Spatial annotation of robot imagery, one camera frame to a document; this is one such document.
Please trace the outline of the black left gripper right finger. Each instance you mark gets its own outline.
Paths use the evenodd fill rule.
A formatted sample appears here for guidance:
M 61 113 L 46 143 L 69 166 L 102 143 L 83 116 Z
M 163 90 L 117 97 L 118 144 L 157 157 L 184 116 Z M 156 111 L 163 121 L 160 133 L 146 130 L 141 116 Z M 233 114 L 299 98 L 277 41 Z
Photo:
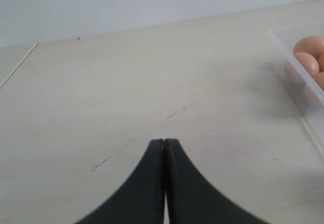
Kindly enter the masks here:
M 165 192 L 170 223 L 264 223 L 214 188 L 180 141 L 164 140 Z

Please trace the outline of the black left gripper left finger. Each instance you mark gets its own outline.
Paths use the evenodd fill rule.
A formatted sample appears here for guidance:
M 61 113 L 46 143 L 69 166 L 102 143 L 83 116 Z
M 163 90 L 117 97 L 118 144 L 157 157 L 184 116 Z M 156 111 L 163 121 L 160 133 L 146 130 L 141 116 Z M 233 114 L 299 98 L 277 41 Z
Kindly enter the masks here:
M 164 211 L 164 140 L 155 139 L 118 190 L 78 223 L 163 223 Z

